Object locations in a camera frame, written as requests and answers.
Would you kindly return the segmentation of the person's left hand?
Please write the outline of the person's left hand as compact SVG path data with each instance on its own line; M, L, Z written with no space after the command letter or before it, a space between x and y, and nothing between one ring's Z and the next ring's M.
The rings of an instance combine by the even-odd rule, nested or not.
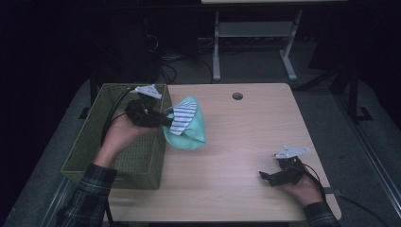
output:
M154 133L157 130L157 128L135 126L124 113L119 113L113 118L103 144L94 159L94 165L113 169L117 157L138 137Z

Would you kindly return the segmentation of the white metal stand frame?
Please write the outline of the white metal stand frame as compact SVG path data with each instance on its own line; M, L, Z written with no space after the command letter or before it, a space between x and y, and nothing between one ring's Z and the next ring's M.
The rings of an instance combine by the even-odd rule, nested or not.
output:
M288 43L279 51L288 78L297 79L289 54L293 46L303 12L298 10L292 21L283 22L221 22L219 12L215 13L214 50L212 55L212 80L220 81L219 39L220 38L287 38Z

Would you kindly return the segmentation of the mint green shirt striped collar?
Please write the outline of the mint green shirt striped collar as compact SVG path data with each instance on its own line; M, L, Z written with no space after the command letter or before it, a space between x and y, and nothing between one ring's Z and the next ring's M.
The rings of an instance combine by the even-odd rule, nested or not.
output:
M171 127L163 126L166 141L174 148L192 150L206 143L204 118L199 102L188 96L166 110L173 114Z

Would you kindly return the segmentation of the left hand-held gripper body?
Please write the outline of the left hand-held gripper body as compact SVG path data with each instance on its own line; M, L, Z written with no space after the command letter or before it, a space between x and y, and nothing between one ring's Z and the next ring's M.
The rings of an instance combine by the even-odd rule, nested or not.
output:
M133 91L138 95L131 100L126 108L125 114L135 126L145 128L158 128L162 124L162 115L154 110L154 107L162 99L154 84L137 86Z

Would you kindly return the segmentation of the person's right hand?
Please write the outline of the person's right hand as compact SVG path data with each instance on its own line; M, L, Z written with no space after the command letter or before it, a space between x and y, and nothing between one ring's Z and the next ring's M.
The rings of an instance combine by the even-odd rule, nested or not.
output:
M279 189L289 193L302 206L323 201L321 192L315 183L303 176L296 184L287 183L279 186Z

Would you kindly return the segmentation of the green woven basket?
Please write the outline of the green woven basket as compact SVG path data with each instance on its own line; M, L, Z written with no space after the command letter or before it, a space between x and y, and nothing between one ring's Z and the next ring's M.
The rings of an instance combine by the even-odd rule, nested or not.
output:
M116 112L138 97L131 93L129 83L105 83L68 154L61 173L77 183L93 162L101 147L105 124ZM138 137L115 162L117 170L113 186L118 189L156 190L160 187L164 164L166 139L162 129Z

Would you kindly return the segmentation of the black metal stand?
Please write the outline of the black metal stand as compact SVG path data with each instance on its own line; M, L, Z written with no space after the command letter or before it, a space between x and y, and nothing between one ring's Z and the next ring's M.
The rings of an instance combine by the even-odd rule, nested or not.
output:
M319 83L334 77L329 91L333 95L342 94L345 89L348 89L347 113L352 121L358 124L360 121L373 121L373 117L365 107L359 107L358 100L358 75L354 67L347 63L342 63L333 69L323 73L322 75L312 79L311 81L292 88L292 91L306 91Z

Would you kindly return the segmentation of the grey metal rail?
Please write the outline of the grey metal rail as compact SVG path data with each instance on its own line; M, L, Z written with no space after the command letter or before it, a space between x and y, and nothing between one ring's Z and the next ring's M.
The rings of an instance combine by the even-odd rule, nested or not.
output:
M401 131L375 98L363 98L362 105L353 111L346 98L336 96L335 100L363 147L393 211L401 220Z
M61 184L57 187L50 205L48 206L40 227L55 227L58 211L67 203L75 184L66 177L61 178Z

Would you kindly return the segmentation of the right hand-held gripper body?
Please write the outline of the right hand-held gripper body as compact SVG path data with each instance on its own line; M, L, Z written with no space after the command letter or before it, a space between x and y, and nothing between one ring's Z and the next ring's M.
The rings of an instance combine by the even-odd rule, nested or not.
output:
M274 154L281 168L280 172L270 175L270 180L274 181L275 186L286 183L297 183L304 175L304 164L299 156L308 153L308 148L287 147Z

